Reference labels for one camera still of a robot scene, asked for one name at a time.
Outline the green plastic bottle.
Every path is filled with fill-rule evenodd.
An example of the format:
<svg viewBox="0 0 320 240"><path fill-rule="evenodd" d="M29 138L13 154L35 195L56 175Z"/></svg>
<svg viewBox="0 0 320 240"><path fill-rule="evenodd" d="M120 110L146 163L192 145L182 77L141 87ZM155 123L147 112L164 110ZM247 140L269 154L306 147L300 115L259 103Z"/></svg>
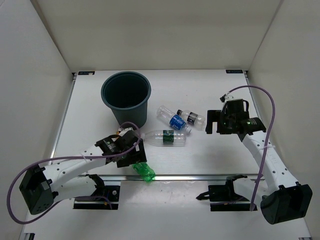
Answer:
<svg viewBox="0 0 320 240"><path fill-rule="evenodd" d="M155 171L146 162L135 163L132 167L146 183L152 182L156 177Z"/></svg>

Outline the clear bottle black label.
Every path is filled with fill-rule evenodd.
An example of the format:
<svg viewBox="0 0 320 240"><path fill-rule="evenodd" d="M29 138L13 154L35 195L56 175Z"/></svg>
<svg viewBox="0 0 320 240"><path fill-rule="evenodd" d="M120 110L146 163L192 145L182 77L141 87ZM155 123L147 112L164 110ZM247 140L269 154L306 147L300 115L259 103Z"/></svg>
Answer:
<svg viewBox="0 0 320 240"><path fill-rule="evenodd" d="M190 110L178 109L176 112L187 124L194 126L197 130L202 131L205 127L206 118Z"/></svg>

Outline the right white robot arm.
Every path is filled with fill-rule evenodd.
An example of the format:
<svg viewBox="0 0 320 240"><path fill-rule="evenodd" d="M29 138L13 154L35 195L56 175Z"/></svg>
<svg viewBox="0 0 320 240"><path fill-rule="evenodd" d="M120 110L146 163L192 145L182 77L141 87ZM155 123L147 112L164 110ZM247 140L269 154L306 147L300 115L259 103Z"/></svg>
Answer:
<svg viewBox="0 0 320 240"><path fill-rule="evenodd" d="M244 99L228 100L221 110L207 111L205 132L237 135L249 150L259 167L265 185L255 189L255 181L244 174L228 176L223 185L210 185L208 192L197 199L209 199L225 204L254 198L254 208L260 208L263 217L271 224L287 222L306 216L313 195L307 184L289 172L267 137L267 129L258 117L250 117L249 103Z"/></svg>

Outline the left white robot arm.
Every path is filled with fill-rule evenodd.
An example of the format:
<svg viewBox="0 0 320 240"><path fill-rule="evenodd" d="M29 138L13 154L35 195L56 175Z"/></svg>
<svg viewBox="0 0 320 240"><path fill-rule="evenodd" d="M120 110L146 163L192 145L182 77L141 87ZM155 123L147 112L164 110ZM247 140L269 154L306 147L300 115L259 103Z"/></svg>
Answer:
<svg viewBox="0 0 320 240"><path fill-rule="evenodd" d="M124 168L145 162L144 142L138 133L129 130L123 135L114 134L97 141L76 159L29 168L19 190L31 215L43 213L54 203L71 198L107 201L112 191L100 176L88 172L109 163Z"/></svg>

